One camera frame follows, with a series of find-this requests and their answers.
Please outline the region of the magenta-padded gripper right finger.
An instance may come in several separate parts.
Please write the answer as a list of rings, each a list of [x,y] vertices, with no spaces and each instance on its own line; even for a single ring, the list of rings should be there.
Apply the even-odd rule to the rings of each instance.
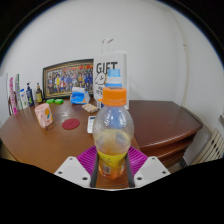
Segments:
[[[130,188],[143,187],[170,174],[156,156],[148,157],[134,147],[128,150],[126,166]]]

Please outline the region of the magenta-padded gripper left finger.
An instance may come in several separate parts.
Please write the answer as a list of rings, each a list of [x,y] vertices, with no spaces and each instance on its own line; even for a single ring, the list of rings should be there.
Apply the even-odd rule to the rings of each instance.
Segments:
[[[77,157],[69,156],[55,175],[84,188],[94,188],[97,182],[98,155],[93,146]]]

